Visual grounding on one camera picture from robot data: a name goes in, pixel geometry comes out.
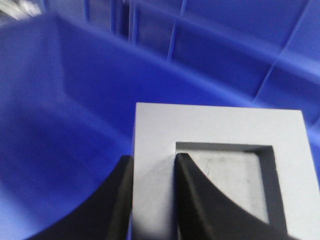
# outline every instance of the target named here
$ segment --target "blue plastic surface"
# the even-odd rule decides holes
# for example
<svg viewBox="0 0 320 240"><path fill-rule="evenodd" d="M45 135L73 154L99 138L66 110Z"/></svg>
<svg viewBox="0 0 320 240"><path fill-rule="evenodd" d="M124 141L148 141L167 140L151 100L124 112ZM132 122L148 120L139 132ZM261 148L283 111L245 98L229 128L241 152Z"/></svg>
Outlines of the blue plastic surface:
<svg viewBox="0 0 320 240"><path fill-rule="evenodd" d="M301 109L320 177L319 1L245 2L210 14L131 2L132 44L104 31L124 19L111 1L48 0L77 20L0 27L1 237L28 237L88 197L132 153L136 102Z"/></svg>

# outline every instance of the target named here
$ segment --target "blue plastic bin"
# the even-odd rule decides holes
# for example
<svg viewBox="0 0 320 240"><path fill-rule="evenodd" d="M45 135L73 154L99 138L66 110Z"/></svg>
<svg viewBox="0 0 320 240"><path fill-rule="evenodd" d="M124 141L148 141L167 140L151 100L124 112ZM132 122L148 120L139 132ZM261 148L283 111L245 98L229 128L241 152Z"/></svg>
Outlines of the blue plastic bin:
<svg viewBox="0 0 320 240"><path fill-rule="evenodd" d="M133 44L54 14L0 27L0 238L28 237L87 198L132 153L136 102L302 109L320 173L315 58L210 31L174 7L142 8ZM165 30L151 38L158 18L176 28L168 47ZM146 45L143 25L153 52L135 46ZM168 60L155 54L165 50Z"/></svg>

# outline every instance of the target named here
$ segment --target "rectangular opening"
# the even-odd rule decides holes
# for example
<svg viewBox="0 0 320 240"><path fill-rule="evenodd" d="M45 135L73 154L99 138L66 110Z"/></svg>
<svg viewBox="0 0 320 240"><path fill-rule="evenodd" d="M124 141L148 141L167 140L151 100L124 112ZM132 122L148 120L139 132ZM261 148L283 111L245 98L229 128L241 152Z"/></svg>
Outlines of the rectangular opening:
<svg viewBox="0 0 320 240"><path fill-rule="evenodd" d="M176 142L208 179L244 210L287 232L272 146Z"/></svg>

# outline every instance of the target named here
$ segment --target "gray square part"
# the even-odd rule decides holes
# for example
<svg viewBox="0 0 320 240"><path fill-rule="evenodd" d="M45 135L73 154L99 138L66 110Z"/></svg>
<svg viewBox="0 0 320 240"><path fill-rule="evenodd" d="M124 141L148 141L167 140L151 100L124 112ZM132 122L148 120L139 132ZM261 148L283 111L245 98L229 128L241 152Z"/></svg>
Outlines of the gray square part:
<svg viewBox="0 0 320 240"><path fill-rule="evenodd" d="M320 193L301 111L137 103L134 136L135 240L176 238L173 167L178 152L188 152L205 173L208 166L201 159L219 168L212 176L207 173L209 179L249 213L270 221L263 176L270 174L272 165L263 168L254 155L254 149L264 147L273 152L288 234L301 240L319 239ZM222 155L230 160L225 165ZM228 175L237 170L238 175ZM230 184L221 180L232 175L248 185L232 184L237 178L229 179Z"/></svg>

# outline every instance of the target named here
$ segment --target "bin divider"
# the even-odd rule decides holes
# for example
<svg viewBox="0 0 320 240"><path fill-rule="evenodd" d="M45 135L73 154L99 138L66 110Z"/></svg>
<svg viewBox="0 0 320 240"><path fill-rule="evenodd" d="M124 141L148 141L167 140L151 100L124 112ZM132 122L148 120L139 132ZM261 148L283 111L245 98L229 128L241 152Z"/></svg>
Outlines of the bin divider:
<svg viewBox="0 0 320 240"><path fill-rule="evenodd" d="M111 0L110 3L111 13L110 13L110 31L115 34L117 26L117 14L116 14L116 0Z"/></svg>
<svg viewBox="0 0 320 240"><path fill-rule="evenodd" d="M186 6L187 6L187 0L182 0L181 9L180 9L180 16L184 15L185 10L186 10ZM168 49L168 55L167 55L167 60L169 62L172 60L172 54L175 49L176 34L177 34L177 23L176 23L176 21L174 21L173 27L172 27L171 38L170 38L169 49Z"/></svg>
<svg viewBox="0 0 320 240"><path fill-rule="evenodd" d="M84 19L87 23L90 22L90 0L83 0Z"/></svg>
<svg viewBox="0 0 320 240"><path fill-rule="evenodd" d="M129 9L129 42L133 45L137 44L138 31L138 9L135 1L130 3Z"/></svg>

